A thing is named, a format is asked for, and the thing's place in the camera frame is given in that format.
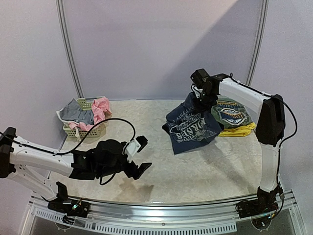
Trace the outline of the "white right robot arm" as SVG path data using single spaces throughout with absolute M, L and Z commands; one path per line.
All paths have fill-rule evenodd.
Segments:
M 255 113 L 255 134 L 262 150 L 260 190 L 270 193 L 278 188 L 279 145 L 286 127 L 284 102 L 280 95 L 270 95 L 220 73 L 210 76 L 204 69 L 190 76 L 196 110 L 211 111 L 218 96 L 226 96 Z

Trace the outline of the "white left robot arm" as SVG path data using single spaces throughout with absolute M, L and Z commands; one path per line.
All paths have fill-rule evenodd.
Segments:
M 61 188 L 56 182 L 43 177 L 34 168 L 80 181 L 102 180 L 120 172 L 137 180 L 152 165 L 136 165 L 132 160 L 147 143 L 144 136 L 130 143 L 109 139 L 100 141 L 88 151 L 66 153 L 31 143 L 17 136 L 15 128 L 9 127 L 0 138 L 0 176 L 20 183 L 46 201 L 53 201 L 61 212 L 69 212 L 73 207 L 72 200 L 59 192 Z

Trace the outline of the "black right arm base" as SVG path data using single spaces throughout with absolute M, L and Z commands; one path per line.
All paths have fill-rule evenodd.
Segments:
M 260 187 L 257 188 L 257 199 L 242 200 L 235 205 L 235 210 L 240 218 L 261 215 L 274 211 L 269 219 L 273 219 L 280 213 L 284 205 L 284 191 L 281 185 L 274 190 L 267 192 Z

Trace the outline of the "grey garment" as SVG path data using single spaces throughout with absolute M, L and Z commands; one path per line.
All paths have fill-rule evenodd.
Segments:
M 92 110 L 83 110 L 77 100 L 73 99 L 64 108 L 57 111 L 57 117 L 63 123 L 76 122 L 94 125 Z

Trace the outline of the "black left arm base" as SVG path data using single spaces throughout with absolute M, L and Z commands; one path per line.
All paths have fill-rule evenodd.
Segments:
M 58 192 L 56 199 L 49 201 L 48 209 L 60 213 L 64 213 L 67 216 L 76 216 L 87 218 L 90 210 L 90 203 L 83 200 L 82 198 L 70 199 L 67 193 L 67 187 L 60 183 L 56 183 Z

